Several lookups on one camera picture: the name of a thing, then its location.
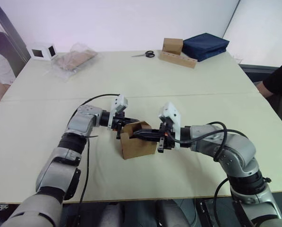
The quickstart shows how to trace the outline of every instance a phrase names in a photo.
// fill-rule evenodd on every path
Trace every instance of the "wooden block with holes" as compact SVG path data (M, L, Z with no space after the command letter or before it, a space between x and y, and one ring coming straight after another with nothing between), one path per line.
M193 68L193 69L197 64L196 59L189 58L189 57L183 57L183 56L173 54L173 53L168 53L165 51L161 52L160 59L163 61L168 61L174 64L186 66L186 67Z

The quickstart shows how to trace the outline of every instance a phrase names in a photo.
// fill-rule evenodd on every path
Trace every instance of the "white table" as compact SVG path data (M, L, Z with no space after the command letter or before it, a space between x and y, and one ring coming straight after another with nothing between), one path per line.
M35 192L39 171L83 101L0 102L0 202L22 202ZM92 104L109 110L110 101L100 98ZM282 122L260 94L131 97L126 116L158 128L158 111L167 101L180 111L182 125L221 121L245 133L256 146L260 170L272 179L271 190L282 191ZM211 157L186 148L124 160L115 132L100 127L93 135L99 137L91 140L91 172L84 201L212 196L226 177ZM79 166L80 183L70 201L79 200L85 166L86 151ZM228 184L219 194L230 194Z
M65 82L51 75L49 61L30 60L3 100L88 99L104 93L126 97L257 93L228 53L197 63L194 69L138 52L102 52L92 65Z

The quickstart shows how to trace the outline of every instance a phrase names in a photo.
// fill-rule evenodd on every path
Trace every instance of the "scissors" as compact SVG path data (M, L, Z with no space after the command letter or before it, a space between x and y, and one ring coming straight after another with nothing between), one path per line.
M153 58L155 56L153 51L146 51L144 54L140 54L140 55L135 55L132 57L140 57L140 56L146 56L147 58Z

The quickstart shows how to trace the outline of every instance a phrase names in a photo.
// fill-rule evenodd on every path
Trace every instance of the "cardboard box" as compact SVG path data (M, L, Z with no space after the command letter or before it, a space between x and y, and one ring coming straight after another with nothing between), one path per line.
M186 67L193 68L193 69L197 63L196 59L189 58L189 57L183 57L177 54L168 53L164 51L161 52L160 59L163 61L168 61L171 63L175 63L178 65L186 66Z
M123 127L120 136L124 159L152 155L155 153L156 142L145 141L138 138L130 139L133 132L139 129L151 129L151 126L146 122L134 122Z
M162 51L180 55L183 48L182 39L170 39L164 38L163 49Z

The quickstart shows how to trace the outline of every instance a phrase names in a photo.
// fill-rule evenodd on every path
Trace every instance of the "wooden block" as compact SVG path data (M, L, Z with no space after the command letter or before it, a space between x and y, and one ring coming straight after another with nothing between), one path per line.
M186 66L186 67L193 68L193 69L195 65L197 64L196 59L189 58L189 57L183 57L177 54L168 53L164 51L161 52L160 59L163 61L168 61L171 63L175 63L178 65Z
M180 55L180 53L182 52L182 48L182 39L164 38L163 51Z

